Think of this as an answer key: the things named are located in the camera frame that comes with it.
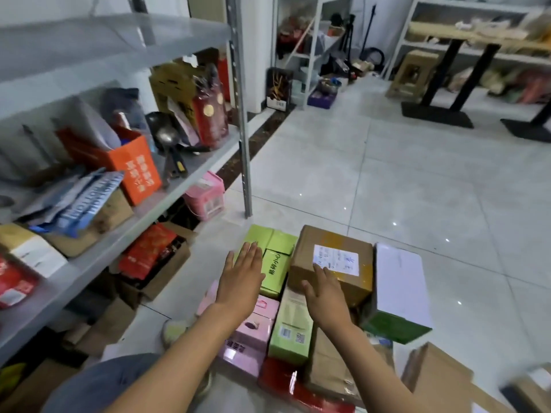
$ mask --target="barcode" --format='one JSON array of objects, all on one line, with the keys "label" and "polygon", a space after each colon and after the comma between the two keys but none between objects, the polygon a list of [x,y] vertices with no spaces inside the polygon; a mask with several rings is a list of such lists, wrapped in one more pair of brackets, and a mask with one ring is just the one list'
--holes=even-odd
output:
[{"label": "barcode", "polygon": [[204,205],[204,212],[206,215],[210,215],[210,213],[217,211],[219,208],[224,206],[224,199],[221,196],[218,196],[216,198],[213,198],[211,201],[207,201]]},{"label": "barcode", "polygon": [[291,329],[281,326],[281,329],[279,329],[279,336],[285,339],[291,339]]},{"label": "barcode", "polygon": [[4,303],[5,305],[15,305],[24,299],[25,296],[26,294],[17,291],[16,289],[9,289],[4,291],[4,294],[0,296],[0,303]]}]

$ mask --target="purple box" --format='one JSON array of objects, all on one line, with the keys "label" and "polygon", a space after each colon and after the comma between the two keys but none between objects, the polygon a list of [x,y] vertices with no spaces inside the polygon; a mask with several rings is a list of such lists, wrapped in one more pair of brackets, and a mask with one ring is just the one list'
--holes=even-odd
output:
[{"label": "purple box", "polygon": [[337,98],[336,94],[323,94],[317,89],[308,97],[308,105],[313,107],[330,109]]},{"label": "purple box", "polygon": [[[200,316],[205,309],[216,300],[218,281],[211,284],[203,301],[197,309],[197,316]],[[272,327],[279,309],[279,302],[272,298],[258,296],[255,309],[233,333],[233,337],[241,344],[248,346],[262,353],[266,352],[268,341],[272,335]]]},{"label": "purple box", "polygon": [[218,357],[236,368],[252,375],[255,379],[260,374],[260,368],[266,356],[265,351],[258,351],[234,339],[233,335],[226,340]]}]

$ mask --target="tiled floor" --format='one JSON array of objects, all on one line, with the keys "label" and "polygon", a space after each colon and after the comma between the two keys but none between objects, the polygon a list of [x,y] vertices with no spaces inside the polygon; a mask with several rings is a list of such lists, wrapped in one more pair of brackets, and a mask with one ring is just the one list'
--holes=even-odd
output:
[{"label": "tiled floor", "polygon": [[[477,129],[450,128],[402,117],[385,90],[366,78],[328,112],[293,111],[252,161],[252,219],[238,179],[227,211],[200,225],[190,260],[140,311],[125,353],[160,350],[162,322],[193,315],[254,222],[294,235],[310,224],[419,253],[435,328],[409,346],[431,340],[501,400],[500,384],[551,360],[551,145],[514,138],[499,123],[534,109],[474,96],[466,110]],[[222,375],[198,408],[213,409],[293,411]]]}]

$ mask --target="left hand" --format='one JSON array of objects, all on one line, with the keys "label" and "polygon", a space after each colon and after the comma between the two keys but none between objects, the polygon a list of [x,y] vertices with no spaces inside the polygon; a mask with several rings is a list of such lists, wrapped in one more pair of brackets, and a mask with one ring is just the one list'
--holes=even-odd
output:
[{"label": "left hand", "polygon": [[230,251],[218,283],[216,302],[225,307],[225,312],[231,316],[237,328],[251,315],[258,300],[265,277],[261,273],[262,249],[258,248],[256,242],[245,242],[235,264],[233,261],[234,253]]}]

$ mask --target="orange box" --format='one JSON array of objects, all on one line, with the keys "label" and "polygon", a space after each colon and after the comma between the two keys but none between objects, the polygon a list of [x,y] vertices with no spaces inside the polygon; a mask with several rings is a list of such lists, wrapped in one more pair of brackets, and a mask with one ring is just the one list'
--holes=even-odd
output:
[{"label": "orange box", "polygon": [[162,182],[145,138],[139,132],[123,127],[114,126],[113,130],[119,138],[129,142],[109,152],[77,138],[69,128],[56,133],[75,162],[91,170],[105,167],[108,171],[125,171],[121,188],[130,204],[136,206],[157,191]]}]

